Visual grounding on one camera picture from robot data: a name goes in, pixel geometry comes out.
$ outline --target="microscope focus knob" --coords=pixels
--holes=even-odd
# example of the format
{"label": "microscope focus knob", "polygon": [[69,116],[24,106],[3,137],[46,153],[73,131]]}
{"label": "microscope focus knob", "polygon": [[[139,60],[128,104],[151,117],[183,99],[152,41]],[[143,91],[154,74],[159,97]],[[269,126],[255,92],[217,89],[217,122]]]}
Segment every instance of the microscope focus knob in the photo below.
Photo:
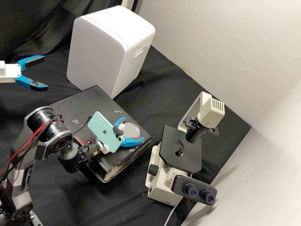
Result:
{"label": "microscope focus knob", "polygon": [[154,164],[150,164],[150,167],[148,168],[148,173],[150,175],[156,176],[158,173],[159,167]]}

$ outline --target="microscope eyepiece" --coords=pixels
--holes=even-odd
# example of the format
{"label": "microscope eyepiece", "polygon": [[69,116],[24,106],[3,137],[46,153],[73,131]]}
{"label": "microscope eyepiece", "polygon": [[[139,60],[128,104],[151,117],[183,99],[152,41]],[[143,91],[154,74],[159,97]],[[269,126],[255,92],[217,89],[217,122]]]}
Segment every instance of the microscope eyepiece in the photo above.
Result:
{"label": "microscope eyepiece", "polygon": [[211,192],[206,189],[202,189],[200,191],[200,198],[203,199],[207,204],[214,202],[214,197],[212,196]]}
{"label": "microscope eyepiece", "polygon": [[190,198],[195,198],[198,193],[197,189],[195,188],[195,186],[193,184],[186,184],[184,186],[184,192]]}

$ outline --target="gray robot arm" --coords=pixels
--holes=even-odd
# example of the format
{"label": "gray robot arm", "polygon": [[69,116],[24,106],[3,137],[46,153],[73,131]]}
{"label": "gray robot arm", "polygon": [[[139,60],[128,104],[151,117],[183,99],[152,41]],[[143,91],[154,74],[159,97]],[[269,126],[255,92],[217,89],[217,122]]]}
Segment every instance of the gray robot arm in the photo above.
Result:
{"label": "gray robot arm", "polygon": [[36,160],[58,153],[64,168],[74,173],[101,153],[101,143],[82,144],[50,107],[41,107],[24,118],[24,127],[11,151],[8,171],[1,181],[0,226],[30,222],[42,226],[33,212],[29,184]]}

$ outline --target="sticker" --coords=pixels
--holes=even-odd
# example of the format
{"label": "sticker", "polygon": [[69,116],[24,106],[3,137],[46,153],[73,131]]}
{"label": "sticker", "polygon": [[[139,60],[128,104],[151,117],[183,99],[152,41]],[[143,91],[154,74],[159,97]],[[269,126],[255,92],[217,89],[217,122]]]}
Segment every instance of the sticker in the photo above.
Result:
{"label": "sticker", "polygon": [[13,186],[20,186],[22,184],[23,174],[24,174],[23,169],[16,170],[15,168],[13,168],[12,171],[8,174],[8,180],[11,183],[13,183]]}

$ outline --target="robotic arm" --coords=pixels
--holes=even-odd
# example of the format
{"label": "robotic arm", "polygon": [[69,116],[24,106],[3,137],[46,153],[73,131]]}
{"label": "robotic arm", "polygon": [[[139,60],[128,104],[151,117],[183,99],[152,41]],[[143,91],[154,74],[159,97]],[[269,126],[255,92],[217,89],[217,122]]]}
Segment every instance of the robotic arm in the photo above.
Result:
{"label": "robotic arm", "polygon": [[61,116],[50,107],[41,107],[24,118],[23,130],[13,145],[8,170],[0,182],[0,226],[13,221],[13,225],[19,221],[21,225],[43,225],[33,212],[29,194],[36,160],[43,161],[58,153],[60,163],[74,173],[101,153],[101,142],[84,144],[65,126]]}
{"label": "robotic arm", "polygon": [[25,77],[21,71],[28,67],[44,62],[44,56],[35,55],[19,60],[17,64],[5,64],[0,61],[0,83],[18,83],[19,85],[35,91],[47,91],[48,86]]}

